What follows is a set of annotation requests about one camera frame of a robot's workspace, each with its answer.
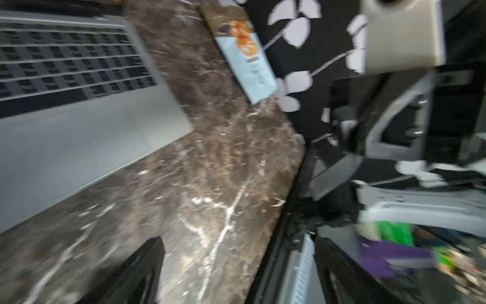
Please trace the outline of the silver laptop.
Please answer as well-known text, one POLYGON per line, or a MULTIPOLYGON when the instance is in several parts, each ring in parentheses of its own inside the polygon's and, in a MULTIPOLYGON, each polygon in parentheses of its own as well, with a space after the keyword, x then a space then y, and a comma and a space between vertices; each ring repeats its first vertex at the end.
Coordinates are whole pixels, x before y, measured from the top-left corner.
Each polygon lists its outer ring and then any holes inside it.
POLYGON ((1 230, 191 133, 128 1, 1 2, 1 230))

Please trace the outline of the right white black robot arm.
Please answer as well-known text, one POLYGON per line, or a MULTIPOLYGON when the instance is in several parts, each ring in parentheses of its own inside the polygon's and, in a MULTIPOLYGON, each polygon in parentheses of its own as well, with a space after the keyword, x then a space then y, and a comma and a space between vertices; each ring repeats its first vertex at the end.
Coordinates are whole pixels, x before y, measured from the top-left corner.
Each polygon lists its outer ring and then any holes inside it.
POLYGON ((330 116, 340 158, 310 181, 356 224, 432 234, 450 267, 421 272, 425 303, 485 302, 485 2, 446 25, 445 65, 339 79, 330 116))

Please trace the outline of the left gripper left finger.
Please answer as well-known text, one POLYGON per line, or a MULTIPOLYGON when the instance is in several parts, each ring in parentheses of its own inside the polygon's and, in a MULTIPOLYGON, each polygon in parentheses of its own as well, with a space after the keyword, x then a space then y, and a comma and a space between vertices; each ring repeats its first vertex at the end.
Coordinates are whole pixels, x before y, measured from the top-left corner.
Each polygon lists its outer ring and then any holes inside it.
POLYGON ((161 237, 148 239, 79 303, 156 303, 165 257, 161 237))

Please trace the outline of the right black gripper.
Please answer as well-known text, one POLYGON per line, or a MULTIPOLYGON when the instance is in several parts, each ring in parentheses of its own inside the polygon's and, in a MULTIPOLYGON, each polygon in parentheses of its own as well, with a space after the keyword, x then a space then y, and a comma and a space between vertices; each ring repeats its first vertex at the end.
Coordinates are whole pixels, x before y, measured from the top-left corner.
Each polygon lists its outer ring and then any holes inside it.
POLYGON ((416 68, 330 86, 343 153, 466 165, 485 157, 485 69, 416 68))

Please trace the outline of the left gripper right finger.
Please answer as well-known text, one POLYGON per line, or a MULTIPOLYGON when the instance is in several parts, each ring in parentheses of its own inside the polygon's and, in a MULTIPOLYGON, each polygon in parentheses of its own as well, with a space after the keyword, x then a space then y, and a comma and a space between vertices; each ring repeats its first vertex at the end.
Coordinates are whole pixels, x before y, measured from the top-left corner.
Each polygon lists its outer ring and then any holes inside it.
POLYGON ((338 303, 331 275, 354 303, 402 303, 329 238, 315 238, 315 263, 327 303, 338 303))

